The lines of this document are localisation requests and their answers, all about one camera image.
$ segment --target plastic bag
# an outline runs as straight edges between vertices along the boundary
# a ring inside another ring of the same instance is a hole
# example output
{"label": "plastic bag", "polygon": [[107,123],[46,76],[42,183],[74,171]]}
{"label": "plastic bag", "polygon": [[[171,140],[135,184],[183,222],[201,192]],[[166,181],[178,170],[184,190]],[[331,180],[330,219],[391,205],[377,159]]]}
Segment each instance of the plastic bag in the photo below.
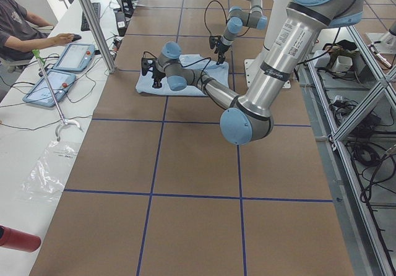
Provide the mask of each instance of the plastic bag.
{"label": "plastic bag", "polygon": [[72,142],[50,142],[22,183],[19,198],[36,202],[58,202],[80,146],[81,144]]}

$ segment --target blue tablet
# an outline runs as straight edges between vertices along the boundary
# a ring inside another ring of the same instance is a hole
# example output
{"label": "blue tablet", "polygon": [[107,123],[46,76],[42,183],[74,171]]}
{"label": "blue tablet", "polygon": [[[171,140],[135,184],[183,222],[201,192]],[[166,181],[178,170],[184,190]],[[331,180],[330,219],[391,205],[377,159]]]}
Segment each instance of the blue tablet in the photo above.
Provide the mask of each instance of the blue tablet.
{"label": "blue tablet", "polygon": [[95,54],[93,44],[67,44],[56,64],[54,70],[67,72],[82,72]]}
{"label": "blue tablet", "polygon": [[[47,75],[57,101],[62,99],[62,97],[75,82],[75,74],[73,73],[51,69],[47,71]],[[26,103],[32,103],[45,107],[52,107],[55,105],[44,77],[41,78],[32,87],[32,89],[30,89],[30,91],[26,94],[26,96],[23,97],[22,100]]]}

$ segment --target black mouse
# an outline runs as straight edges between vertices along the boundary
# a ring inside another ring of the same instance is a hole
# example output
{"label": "black mouse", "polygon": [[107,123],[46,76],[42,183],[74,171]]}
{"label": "black mouse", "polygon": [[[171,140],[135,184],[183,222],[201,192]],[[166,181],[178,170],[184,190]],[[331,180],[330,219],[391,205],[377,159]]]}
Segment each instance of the black mouse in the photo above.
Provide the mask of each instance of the black mouse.
{"label": "black mouse", "polygon": [[74,35],[74,37],[73,37],[73,40],[72,40],[72,42],[74,42],[74,41],[77,41],[77,40],[81,39],[81,36],[80,36],[80,35],[78,35],[78,34],[76,34],[76,33],[74,33],[73,35]]}

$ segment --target white table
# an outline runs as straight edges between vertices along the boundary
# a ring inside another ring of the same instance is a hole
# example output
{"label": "white table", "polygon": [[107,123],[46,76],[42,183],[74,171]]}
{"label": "white table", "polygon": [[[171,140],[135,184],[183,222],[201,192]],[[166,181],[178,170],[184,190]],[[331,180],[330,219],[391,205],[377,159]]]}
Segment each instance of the white table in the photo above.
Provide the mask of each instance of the white table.
{"label": "white table", "polygon": [[[91,2],[101,3],[101,15],[103,16],[100,19],[100,25],[106,39],[113,36],[113,34],[117,34],[116,22],[112,11],[112,7],[116,6],[116,4],[112,1],[109,7],[110,1],[91,0]],[[66,32],[78,33],[82,36],[82,39],[76,43],[95,44],[91,31],[80,31],[81,13],[81,6],[78,0],[75,0],[51,32],[51,36]],[[63,49],[63,46],[47,48],[41,50],[40,55],[41,57],[46,57],[51,53],[61,54]],[[72,104],[66,97],[62,100],[60,105],[66,118],[92,115],[108,75],[104,61],[101,59],[88,75],[96,81],[96,87],[88,97],[78,103]],[[38,80],[38,65],[36,63],[26,68],[17,82],[35,83]],[[69,97],[72,100],[81,98],[90,91],[92,85],[92,81],[82,77],[70,89]],[[26,92],[29,88],[24,87],[22,90]],[[24,94],[12,88],[0,103],[0,106],[21,103],[23,96]],[[52,123],[58,119],[59,115],[55,107],[49,109],[26,104],[0,108],[0,120],[10,126],[34,128]],[[91,119],[77,118],[77,120],[84,131],[80,131],[75,126],[64,128],[61,131],[61,141],[75,143],[83,141]],[[38,235],[42,240],[50,225],[57,203],[32,203],[19,199],[17,195],[20,192],[23,181],[30,174],[40,155],[51,141],[56,140],[55,129],[57,126],[58,124],[53,124],[37,131],[19,131],[0,126],[0,162],[2,171],[0,177],[0,225]],[[28,275],[39,250],[27,253],[0,248],[0,275]]]}

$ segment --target red bottle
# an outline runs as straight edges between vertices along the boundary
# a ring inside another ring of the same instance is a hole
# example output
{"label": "red bottle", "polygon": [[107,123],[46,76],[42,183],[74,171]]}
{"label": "red bottle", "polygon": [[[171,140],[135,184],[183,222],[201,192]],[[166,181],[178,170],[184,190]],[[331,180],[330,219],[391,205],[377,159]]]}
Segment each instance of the red bottle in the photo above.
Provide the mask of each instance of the red bottle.
{"label": "red bottle", "polygon": [[40,237],[0,225],[1,247],[33,252],[40,247],[40,244]]}

